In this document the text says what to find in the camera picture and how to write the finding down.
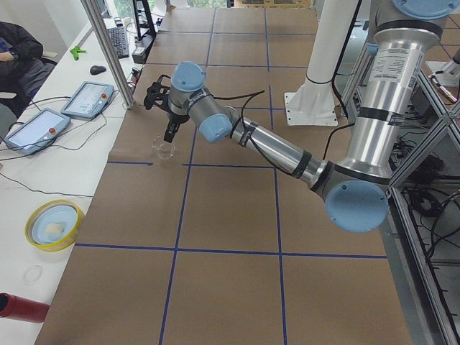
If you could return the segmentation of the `clear plastic funnel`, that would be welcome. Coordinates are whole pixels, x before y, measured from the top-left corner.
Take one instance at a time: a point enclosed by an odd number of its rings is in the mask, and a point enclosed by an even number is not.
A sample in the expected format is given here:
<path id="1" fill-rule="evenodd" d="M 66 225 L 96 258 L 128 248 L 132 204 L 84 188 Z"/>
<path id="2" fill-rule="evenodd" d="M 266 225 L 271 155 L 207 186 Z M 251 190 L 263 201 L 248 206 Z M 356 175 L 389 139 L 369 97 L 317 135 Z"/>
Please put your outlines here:
<path id="1" fill-rule="evenodd" d="M 163 139 L 163 136 L 155 137 L 152 149 L 156 156 L 161 160 L 170 160 L 175 154 L 175 145 Z"/>

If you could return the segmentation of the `black device box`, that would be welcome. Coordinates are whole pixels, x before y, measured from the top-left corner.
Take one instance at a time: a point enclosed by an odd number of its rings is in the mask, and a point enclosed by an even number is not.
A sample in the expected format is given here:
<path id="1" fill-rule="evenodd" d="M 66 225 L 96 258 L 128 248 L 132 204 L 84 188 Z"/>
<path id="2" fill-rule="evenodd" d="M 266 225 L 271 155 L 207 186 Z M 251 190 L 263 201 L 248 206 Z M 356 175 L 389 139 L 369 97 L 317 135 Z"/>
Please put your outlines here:
<path id="1" fill-rule="evenodd" d="M 151 35 L 143 37 L 135 43 L 135 48 L 132 51 L 132 60 L 136 64 L 143 65 L 146 63 L 154 38 Z"/>

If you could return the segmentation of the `far teach pendant tablet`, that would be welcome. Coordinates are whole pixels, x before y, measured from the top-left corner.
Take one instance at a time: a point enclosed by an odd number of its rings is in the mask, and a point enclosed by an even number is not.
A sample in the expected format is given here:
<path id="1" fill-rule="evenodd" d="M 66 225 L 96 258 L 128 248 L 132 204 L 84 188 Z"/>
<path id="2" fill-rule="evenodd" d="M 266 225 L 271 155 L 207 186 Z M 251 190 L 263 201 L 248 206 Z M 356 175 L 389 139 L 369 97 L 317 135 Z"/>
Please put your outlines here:
<path id="1" fill-rule="evenodd" d="M 72 118 L 93 119 L 109 104 L 113 94 L 112 85 L 85 81 L 60 112 Z"/>

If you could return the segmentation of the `teach pendant tablet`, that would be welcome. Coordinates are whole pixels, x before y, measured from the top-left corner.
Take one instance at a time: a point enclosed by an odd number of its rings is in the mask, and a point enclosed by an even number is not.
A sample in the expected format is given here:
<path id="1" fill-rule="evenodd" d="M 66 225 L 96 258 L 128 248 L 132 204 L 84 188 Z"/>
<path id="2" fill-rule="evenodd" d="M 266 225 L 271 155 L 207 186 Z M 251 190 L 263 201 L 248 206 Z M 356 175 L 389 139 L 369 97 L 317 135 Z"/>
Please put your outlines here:
<path id="1" fill-rule="evenodd" d="M 72 118 L 93 119 L 109 104 L 113 94 L 112 85 L 85 81 L 60 112 Z"/>
<path id="2" fill-rule="evenodd" d="M 69 126 L 70 118 L 45 108 L 5 138 L 7 147 L 26 155 L 49 146 Z"/>

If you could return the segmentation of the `black computer mouse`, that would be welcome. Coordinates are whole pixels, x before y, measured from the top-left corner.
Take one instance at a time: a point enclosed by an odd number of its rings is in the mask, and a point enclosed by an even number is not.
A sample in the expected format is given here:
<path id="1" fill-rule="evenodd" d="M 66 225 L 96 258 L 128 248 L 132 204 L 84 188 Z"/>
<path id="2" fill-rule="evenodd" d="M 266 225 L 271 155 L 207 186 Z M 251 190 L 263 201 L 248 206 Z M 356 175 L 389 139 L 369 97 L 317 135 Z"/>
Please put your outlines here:
<path id="1" fill-rule="evenodd" d="M 92 65 L 89 70 L 91 75 L 99 75 L 104 72 L 106 72 L 106 67 L 102 65 Z"/>

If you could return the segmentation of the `black keyboard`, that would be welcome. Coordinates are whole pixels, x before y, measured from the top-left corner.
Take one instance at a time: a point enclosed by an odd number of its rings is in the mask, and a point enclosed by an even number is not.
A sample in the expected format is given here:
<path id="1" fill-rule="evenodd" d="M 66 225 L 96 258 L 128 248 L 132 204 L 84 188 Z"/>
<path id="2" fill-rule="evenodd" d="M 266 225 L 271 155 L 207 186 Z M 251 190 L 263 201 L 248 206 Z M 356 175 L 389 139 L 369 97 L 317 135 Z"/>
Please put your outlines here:
<path id="1" fill-rule="evenodd" d="M 107 34 L 118 58 L 129 57 L 129 42 L 123 27 L 108 28 Z"/>

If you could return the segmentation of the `green plastic clamp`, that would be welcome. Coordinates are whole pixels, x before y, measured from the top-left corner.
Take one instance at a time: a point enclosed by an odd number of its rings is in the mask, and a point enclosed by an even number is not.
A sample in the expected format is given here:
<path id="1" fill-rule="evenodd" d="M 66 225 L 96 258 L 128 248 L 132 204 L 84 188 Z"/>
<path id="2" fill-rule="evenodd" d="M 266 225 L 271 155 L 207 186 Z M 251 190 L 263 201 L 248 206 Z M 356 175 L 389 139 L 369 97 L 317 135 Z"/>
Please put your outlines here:
<path id="1" fill-rule="evenodd" d="M 87 53 L 87 51 L 76 45 L 70 50 L 70 53 L 74 60 L 79 60 L 80 54 Z"/>

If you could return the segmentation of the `near teach pendant tablet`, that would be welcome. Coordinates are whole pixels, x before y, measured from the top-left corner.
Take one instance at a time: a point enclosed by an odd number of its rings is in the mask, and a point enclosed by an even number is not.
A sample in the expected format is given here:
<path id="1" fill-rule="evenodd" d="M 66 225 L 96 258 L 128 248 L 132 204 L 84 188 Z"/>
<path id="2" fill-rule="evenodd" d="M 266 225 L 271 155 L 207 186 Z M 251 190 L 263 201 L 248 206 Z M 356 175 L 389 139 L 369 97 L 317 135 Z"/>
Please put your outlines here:
<path id="1" fill-rule="evenodd" d="M 7 147 L 26 155 L 49 146 L 69 126 L 70 118 L 45 108 L 5 138 Z"/>

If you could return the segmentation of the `yellow tape roll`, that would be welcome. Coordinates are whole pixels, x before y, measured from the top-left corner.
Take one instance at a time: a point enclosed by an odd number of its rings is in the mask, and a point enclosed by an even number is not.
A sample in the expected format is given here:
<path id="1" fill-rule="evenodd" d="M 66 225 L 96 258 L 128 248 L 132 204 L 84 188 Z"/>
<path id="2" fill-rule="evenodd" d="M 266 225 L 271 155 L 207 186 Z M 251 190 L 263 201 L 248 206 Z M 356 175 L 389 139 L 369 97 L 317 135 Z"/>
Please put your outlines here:
<path id="1" fill-rule="evenodd" d="M 24 235 L 44 252 L 59 252 L 73 244 L 85 218 L 81 208 L 71 201 L 57 199 L 37 208 L 28 218 Z"/>

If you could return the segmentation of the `seated person dark jacket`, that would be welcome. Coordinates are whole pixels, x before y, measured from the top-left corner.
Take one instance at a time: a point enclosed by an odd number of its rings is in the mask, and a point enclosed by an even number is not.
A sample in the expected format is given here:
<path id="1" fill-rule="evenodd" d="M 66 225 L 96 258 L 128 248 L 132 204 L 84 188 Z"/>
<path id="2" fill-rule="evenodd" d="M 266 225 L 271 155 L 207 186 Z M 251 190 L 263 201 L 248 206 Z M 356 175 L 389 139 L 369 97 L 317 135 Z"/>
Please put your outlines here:
<path id="1" fill-rule="evenodd" d="M 57 63 L 43 57 L 44 47 L 18 24 L 1 23 L 1 91 L 15 93 L 1 103 L 20 117 Z"/>

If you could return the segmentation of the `red cylinder bottle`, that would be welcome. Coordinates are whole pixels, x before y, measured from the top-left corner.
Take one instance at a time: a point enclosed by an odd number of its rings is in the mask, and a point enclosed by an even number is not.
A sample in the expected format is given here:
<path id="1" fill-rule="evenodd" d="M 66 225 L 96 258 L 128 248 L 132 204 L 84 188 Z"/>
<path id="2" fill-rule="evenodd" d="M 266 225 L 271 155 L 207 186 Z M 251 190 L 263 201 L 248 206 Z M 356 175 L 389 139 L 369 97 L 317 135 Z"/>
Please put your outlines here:
<path id="1" fill-rule="evenodd" d="M 1 293 L 1 317 L 16 321 L 42 323 L 49 311 L 46 303 Z"/>

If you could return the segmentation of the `aluminium frame post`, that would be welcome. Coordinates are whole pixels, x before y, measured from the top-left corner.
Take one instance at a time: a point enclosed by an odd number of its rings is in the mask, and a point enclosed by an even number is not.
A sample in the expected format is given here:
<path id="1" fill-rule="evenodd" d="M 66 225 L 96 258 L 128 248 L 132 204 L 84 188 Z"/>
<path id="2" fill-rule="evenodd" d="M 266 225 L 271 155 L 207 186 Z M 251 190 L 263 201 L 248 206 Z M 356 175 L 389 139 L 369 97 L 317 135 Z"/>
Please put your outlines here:
<path id="1" fill-rule="evenodd" d="M 131 89 L 128 86 L 125 78 L 124 71 L 121 67 L 119 59 L 115 53 L 115 50 L 111 44 L 109 34 L 106 30 L 106 25 L 98 11 L 98 4 L 96 0 L 81 0 L 83 8 L 87 14 L 87 17 L 91 23 L 93 31 L 95 32 L 98 43 L 100 44 L 102 53 L 106 58 L 109 65 L 112 76 L 116 82 L 118 90 L 124 100 L 126 109 L 131 109 L 134 105 L 134 98 Z"/>

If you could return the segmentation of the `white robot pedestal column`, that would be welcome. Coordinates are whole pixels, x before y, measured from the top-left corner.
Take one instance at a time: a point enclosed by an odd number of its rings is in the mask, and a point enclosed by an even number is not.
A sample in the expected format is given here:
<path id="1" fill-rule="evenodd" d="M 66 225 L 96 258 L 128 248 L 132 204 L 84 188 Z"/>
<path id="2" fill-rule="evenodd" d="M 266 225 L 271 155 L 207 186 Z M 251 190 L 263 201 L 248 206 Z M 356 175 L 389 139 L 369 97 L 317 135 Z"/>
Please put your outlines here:
<path id="1" fill-rule="evenodd" d="M 340 66 L 340 56 L 360 6 L 358 0 L 324 2 L 305 81 L 296 92 L 285 94 L 288 125 L 338 124 L 332 91 L 334 73 Z"/>

